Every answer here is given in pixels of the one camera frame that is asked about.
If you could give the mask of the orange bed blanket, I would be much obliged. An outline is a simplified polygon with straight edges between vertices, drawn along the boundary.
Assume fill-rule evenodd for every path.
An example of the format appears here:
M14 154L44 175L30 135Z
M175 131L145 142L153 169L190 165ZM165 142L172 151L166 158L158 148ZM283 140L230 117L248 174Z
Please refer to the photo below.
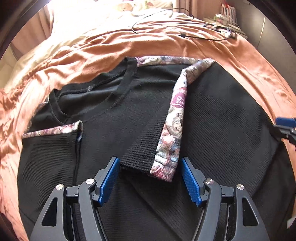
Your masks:
M68 83L82 83L114 68L124 57L147 55L212 58L225 68L274 120L278 116L295 116L295 94L276 69L244 38L212 42L177 36L206 31L185 19L144 21L139 34L129 26L106 33L90 31L71 47L61 47L23 77L22 82L1 90L1 213L16 234L27 240L21 217L16 176L22 150L21 136L38 105L55 88Z

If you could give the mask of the cream bedside nightstand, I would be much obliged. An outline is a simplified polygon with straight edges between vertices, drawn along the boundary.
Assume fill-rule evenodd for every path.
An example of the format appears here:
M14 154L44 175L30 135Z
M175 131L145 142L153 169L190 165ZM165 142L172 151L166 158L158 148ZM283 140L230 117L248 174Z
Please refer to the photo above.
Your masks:
M209 23L209 24L214 24L214 25L217 25L219 26L220 28L229 28L232 32L235 32L236 34L240 35L241 37L243 37L244 39L248 39L248 36L246 35L246 33L244 33L240 27L238 26L234 26L234 25L231 25L229 23L227 23L226 25L220 23L220 22L217 22L215 20L212 20L212 19L209 19L209 18L203 18L202 19L203 21Z

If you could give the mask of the striped gift bag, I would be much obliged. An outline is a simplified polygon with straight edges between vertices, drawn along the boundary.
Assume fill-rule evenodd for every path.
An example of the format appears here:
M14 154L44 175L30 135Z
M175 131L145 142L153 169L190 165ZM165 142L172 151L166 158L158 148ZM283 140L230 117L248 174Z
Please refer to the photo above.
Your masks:
M237 24L236 8L226 1L221 1L221 14L228 18L230 24Z

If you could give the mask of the black buckle frame on bed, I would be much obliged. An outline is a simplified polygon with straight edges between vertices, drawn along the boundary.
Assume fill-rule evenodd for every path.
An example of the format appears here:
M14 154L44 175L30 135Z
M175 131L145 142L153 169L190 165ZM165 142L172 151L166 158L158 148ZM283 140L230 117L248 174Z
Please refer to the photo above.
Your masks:
M227 35L232 35L232 30L229 27L221 26L221 25L216 25L216 24L211 24L211 23L204 23L203 24L204 28L208 28L210 30L214 30L219 33L226 33Z

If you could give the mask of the right pink curtain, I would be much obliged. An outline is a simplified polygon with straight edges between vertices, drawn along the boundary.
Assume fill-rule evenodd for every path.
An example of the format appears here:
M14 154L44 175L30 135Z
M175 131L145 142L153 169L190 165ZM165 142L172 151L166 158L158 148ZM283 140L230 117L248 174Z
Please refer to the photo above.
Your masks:
M172 0L174 11L198 19L213 18L220 13L221 0Z

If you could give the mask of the left pink curtain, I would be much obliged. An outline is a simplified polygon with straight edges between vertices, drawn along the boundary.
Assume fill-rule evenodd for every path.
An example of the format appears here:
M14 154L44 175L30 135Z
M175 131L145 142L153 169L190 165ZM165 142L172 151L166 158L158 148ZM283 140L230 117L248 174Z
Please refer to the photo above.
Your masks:
M17 59L51 36L54 12L51 4L39 10L17 33L10 47Z

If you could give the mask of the bear print pillow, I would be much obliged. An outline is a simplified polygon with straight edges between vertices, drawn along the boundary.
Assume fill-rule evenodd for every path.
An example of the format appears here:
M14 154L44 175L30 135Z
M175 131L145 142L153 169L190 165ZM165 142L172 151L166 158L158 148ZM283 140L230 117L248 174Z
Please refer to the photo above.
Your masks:
M136 0L119 1L118 3L116 3L116 9L118 11L141 11L151 8L171 9L172 7L172 1Z

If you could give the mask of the pink curtain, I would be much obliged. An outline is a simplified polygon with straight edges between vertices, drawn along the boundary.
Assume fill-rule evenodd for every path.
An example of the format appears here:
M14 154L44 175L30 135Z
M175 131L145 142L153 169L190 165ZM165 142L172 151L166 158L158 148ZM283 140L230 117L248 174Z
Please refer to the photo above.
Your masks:
M220 13L221 0L172 0L174 11L198 19L213 18Z
M51 36L54 12L51 4L39 10L17 33L10 47L17 59Z

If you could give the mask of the black shirt with floral trim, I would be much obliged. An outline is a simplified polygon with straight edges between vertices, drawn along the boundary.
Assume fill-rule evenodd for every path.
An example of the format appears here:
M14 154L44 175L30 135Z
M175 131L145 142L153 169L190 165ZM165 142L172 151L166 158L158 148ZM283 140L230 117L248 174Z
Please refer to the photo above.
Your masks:
M90 82L54 89L23 135L19 212L33 231L58 184L120 171L99 214L109 240L191 240L201 211L179 161L221 185L245 186L271 240L284 240L295 202L285 144L255 99L218 63L125 58Z

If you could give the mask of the cream bed sheet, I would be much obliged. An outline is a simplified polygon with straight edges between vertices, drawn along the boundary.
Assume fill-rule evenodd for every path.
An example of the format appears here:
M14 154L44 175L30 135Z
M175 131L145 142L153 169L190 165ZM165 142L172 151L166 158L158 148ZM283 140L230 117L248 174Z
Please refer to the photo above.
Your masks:
M93 29L109 30L113 26L127 25L128 18L136 18L148 12L118 11L119 1L50 1L54 12L51 36L20 59L10 47L1 58L1 87L10 89L22 80L42 61L52 56L62 46L72 46Z

